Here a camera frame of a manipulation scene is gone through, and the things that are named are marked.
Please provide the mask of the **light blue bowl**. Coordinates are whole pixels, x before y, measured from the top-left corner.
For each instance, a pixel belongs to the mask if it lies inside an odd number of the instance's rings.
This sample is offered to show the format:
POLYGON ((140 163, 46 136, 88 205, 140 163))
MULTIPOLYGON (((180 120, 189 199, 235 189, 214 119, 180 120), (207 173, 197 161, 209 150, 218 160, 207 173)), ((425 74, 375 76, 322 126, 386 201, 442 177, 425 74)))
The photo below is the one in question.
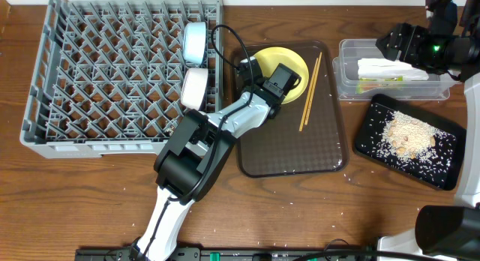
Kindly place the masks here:
POLYGON ((207 28, 205 22, 191 22, 184 28, 183 56, 195 65, 203 63, 206 51, 207 28))

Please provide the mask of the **wooden chopstick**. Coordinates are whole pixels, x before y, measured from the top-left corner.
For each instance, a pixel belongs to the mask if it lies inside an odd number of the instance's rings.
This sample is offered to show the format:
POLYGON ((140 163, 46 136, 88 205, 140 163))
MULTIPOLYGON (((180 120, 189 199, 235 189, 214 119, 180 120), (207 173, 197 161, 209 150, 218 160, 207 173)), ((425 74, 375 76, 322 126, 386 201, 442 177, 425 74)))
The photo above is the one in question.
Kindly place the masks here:
POLYGON ((320 67, 321 55, 322 55, 322 53, 320 53, 319 56, 316 58, 313 73, 312 73, 312 76, 310 78, 308 91, 307 91, 307 99, 306 99, 305 104, 304 104, 304 109, 303 109, 303 113, 302 113, 302 117, 301 117, 301 124, 300 124, 299 129, 298 129, 299 132, 302 132, 303 127, 305 125, 305 119, 306 119, 306 115, 307 115, 307 111, 308 111, 308 106, 311 102, 311 93, 314 90, 313 89, 314 83, 316 81, 318 70, 319 70, 319 67, 320 67))
POLYGON ((309 101, 308 101, 308 105, 307 105, 307 112, 306 112, 306 116, 305 116, 305 120, 304 120, 304 125, 305 126, 308 125, 310 114, 311 114, 311 108, 312 108, 312 105, 313 105, 315 87, 316 87, 316 84, 317 84, 318 75, 320 73, 320 66, 321 66, 321 62, 322 62, 322 57, 323 57, 323 52, 320 52, 319 57, 316 60, 316 71, 314 72, 313 81, 311 83, 312 86, 311 86, 311 90, 310 90, 310 97, 309 97, 309 101))

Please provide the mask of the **grey plastic dishwasher rack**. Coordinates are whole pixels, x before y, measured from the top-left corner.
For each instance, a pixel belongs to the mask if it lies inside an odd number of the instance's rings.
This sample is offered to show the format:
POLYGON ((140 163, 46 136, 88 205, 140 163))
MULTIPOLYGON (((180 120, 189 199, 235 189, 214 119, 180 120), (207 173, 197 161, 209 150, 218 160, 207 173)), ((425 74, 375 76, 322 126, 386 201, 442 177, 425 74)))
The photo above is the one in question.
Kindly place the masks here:
POLYGON ((201 109, 222 107, 222 0, 49 0, 20 142, 45 158, 161 151, 183 119, 189 23, 207 26, 201 109))

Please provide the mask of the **rice and food scraps pile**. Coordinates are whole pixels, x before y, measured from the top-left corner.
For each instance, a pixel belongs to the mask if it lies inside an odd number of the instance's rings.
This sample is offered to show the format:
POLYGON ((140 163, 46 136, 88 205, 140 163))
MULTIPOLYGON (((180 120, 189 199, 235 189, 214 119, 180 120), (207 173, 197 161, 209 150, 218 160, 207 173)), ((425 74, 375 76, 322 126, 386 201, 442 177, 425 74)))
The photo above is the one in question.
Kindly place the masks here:
POLYGON ((435 136, 440 131, 426 122, 399 111, 392 113, 382 132, 382 143, 391 155, 402 161, 430 160, 434 155, 435 136))

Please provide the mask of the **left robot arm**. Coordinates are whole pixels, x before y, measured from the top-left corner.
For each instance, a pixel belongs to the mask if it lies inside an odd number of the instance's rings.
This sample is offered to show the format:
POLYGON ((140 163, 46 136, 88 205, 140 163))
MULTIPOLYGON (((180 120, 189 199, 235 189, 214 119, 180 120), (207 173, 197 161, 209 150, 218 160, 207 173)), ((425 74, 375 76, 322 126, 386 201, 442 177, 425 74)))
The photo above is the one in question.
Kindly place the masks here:
POLYGON ((154 162, 157 200, 145 233, 131 246, 130 260, 167 260, 191 208, 212 188, 237 139, 273 119, 302 77, 285 64, 263 76, 246 58, 238 75, 247 85, 240 98, 215 113, 190 110, 154 162))

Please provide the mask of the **dark brown serving tray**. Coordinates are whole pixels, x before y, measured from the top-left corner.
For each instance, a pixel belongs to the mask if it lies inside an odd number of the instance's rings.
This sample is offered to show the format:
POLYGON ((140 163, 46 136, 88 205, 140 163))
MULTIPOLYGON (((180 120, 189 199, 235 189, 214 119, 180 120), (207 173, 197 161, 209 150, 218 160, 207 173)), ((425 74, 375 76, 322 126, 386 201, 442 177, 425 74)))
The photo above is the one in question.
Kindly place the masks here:
POLYGON ((310 79, 303 94, 290 103, 282 103, 274 119, 239 138, 236 146, 239 169, 251 178, 342 170, 348 163, 349 152, 329 48, 321 41, 307 40, 250 45, 247 50, 254 55, 268 47, 285 47, 298 53, 308 66, 310 79), (299 132, 309 82, 320 52, 322 62, 309 122, 299 132))

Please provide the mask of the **black waste tray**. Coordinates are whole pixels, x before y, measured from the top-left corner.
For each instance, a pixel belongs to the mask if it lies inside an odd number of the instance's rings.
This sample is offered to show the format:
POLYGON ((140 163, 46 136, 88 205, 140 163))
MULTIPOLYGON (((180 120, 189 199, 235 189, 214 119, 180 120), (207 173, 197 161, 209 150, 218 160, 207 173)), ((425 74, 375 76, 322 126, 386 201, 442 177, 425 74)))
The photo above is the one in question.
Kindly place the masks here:
POLYGON ((384 94, 372 97, 352 149, 430 188, 457 186, 467 130, 458 123, 384 94))

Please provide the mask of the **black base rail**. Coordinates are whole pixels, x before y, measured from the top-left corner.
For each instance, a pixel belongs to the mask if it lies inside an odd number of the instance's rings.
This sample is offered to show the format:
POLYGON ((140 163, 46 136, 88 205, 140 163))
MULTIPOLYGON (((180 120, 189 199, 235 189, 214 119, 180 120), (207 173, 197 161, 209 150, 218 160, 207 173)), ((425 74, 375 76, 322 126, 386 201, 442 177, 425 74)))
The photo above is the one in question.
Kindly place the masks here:
MULTIPOLYGON (((167 258, 171 261, 252 261, 271 260, 288 261, 314 254, 302 250, 225 250, 177 247, 167 258)), ((77 249, 75 261, 128 261, 131 251, 127 248, 113 249, 77 249)))

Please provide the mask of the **yellow plastic plate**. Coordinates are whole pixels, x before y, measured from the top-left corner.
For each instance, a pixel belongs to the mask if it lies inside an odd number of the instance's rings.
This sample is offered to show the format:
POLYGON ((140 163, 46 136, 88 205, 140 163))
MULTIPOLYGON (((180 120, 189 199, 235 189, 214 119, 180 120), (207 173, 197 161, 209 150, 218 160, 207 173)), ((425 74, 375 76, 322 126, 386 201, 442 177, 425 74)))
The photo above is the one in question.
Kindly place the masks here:
POLYGON ((310 79, 309 69, 305 60, 297 52, 285 47, 273 46, 261 49, 253 57, 258 61, 264 77, 270 77, 279 64, 287 66, 300 76, 300 80, 295 83, 296 87, 289 91, 283 104, 296 100, 307 88, 310 79))

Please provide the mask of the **green snack wrapper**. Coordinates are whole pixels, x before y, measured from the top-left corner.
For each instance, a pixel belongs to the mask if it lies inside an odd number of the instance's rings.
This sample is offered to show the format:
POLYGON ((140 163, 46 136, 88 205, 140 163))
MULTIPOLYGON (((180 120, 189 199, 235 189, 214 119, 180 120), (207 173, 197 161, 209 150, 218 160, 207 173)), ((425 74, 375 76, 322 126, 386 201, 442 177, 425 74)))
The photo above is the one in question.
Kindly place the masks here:
POLYGON ((364 94, 375 89, 397 89, 404 84, 402 76, 388 79, 371 79, 362 77, 355 88, 357 94, 364 94))

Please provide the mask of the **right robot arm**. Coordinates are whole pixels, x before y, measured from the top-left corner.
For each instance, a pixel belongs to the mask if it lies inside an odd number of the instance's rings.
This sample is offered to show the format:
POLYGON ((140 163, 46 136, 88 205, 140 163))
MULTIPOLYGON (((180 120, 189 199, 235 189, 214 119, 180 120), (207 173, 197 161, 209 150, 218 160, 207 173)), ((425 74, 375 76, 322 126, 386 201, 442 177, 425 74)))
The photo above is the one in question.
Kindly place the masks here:
POLYGON ((426 205, 415 228, 383 236, 376 260, 479 259, 479 0, 466 0, 461 17, 452 0, 425 0, 429 25, 397 24, 376 47, 429 74, 451 74, 464 84, 465 155, 453 205, 426 205))

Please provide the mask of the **clear plastic waste bin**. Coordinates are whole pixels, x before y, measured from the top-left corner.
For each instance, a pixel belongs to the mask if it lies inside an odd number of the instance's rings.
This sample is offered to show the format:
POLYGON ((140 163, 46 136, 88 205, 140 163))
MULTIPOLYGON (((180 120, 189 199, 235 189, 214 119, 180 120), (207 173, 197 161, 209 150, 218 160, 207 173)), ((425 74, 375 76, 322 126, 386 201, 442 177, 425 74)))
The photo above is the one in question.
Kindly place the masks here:
POLYGON ((449 98, 450 88, 459 82, 448 74, 427 73, 428 80, 404 80, 400 88, 378 88, 364 94, 356 93, 359 59, 384 59, 374 39, 345 39, 339 44, 339 56, 332 62, 339 99, 342 101, 369 101, 374 95, 384 94, 402 101, 443 101, 449 98))

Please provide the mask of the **white pink bowl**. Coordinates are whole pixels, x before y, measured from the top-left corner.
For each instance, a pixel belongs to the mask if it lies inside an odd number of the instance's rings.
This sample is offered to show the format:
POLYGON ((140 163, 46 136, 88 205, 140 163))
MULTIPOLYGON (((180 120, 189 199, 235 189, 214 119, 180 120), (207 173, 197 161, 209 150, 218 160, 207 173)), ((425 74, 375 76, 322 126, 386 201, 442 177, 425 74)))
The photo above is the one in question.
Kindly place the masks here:
POLYGON ((181 89, 181 104, 192 110, 200 110, 207 89, 209 72, 206 68, 187 70, 181 89))

